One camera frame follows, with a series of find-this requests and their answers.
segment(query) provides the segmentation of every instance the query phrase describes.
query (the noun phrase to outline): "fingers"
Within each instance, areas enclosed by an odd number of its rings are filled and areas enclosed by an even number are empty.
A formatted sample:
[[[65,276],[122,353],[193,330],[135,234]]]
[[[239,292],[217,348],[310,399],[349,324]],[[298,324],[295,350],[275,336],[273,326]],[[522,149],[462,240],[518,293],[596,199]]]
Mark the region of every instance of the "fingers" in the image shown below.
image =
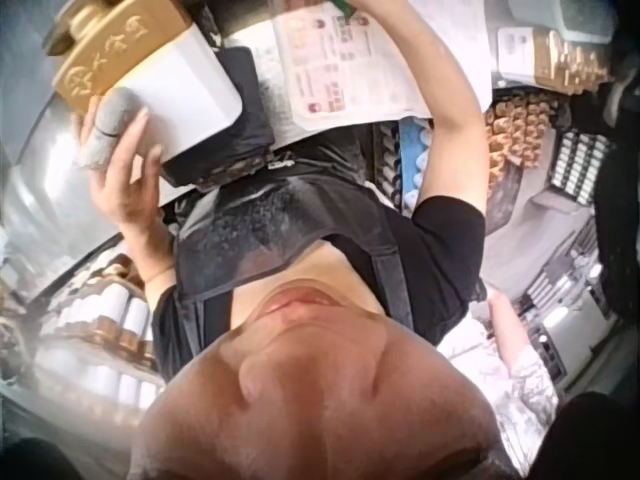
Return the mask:
[[[100,106],[100,101],[102,97],[94,95],[89,100],[89,111],[87,115],[84,117],[84,125],[80,131],[80,145],[84,145],[89,140],[91,136],[91,132],[93,131],[93,127],[96,123],[96,115],[98,114],[98,107]]]
[[[145,195],[155,196],[159,188],[162,169],[162,146],[154,146],[142,165],[142,190]]]
[[[149,111],[143,108],[138,112],[136,118],[131,122],[120,139],[111,157],[109,169],[107,170],[105,182],[109,190],[119,191],[121,193],[128,191],[131,183],[133,160],[148,121]]]
[[[84,117],[80,113],[71,114],[71,128],[73,128],[73,134],[80,142],[82,138],[82,126],[84,125]]]
[[[98,198],[98,195],[104,189],[107,172],[105,170],[85,170],[87,179],[89,180],[89,190],[92,198]]]

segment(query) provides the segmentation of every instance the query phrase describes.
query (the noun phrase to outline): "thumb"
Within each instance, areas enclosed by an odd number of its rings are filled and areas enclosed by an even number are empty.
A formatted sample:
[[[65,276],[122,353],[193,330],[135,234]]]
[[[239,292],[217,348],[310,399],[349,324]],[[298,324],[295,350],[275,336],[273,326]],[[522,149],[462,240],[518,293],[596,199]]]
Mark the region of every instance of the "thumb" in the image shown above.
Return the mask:
[[[154,146],[142,165],[142,189],[145,195],[155,194],[159,188],[162,170],[162,146]]]

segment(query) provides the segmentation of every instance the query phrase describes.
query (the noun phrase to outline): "black apron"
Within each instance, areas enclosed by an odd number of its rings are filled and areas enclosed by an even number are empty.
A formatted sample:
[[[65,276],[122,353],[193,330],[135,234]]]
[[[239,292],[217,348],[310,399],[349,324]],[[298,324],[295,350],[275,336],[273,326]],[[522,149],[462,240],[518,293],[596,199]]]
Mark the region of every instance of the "black apron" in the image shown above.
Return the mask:
[[[346,237],[370,255],[388,313],[413,331],[385,207],[339,167],[287,153],[266,174],[222,187],[196,204],[176,242],[176,300],[194,357],[210,343],[206,300],[286,270],[330,235]]]

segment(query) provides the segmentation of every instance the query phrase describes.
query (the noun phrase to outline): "gray cloth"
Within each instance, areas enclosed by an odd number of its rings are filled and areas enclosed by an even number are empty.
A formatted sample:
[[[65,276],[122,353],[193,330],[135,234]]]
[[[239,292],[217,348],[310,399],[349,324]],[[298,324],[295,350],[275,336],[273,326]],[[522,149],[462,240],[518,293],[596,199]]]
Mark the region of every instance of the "gray cloth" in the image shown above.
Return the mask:
[[[487,340],[485,327],[470,315],[444,338],[438,351],[487,398],[509,458],[526,476],[558,407],[542,359],[529,346],[509,372],[495,342]]]

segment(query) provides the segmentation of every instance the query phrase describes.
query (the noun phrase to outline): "person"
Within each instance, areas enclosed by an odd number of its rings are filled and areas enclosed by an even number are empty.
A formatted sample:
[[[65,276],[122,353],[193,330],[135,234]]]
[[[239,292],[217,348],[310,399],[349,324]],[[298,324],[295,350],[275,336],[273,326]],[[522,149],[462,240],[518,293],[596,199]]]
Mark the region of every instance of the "person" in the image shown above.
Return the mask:
[[[438,351],[485,395],[509,458],[525,477],[556,418],[558,394],[509,297],[489,289],[487,304],[494,339],[469,314]]]
[[[408,0],[352,3],[395,41],[435,123],[412,219],[311,142],[206,195],[174,242],[157,218],[160,147],[129,181],[146,110],[108,170],[89,172],[145,282],[168,382],[136,433],[130,478],[512,476],[491,405],[433,346],[479,278],[481,108]]]

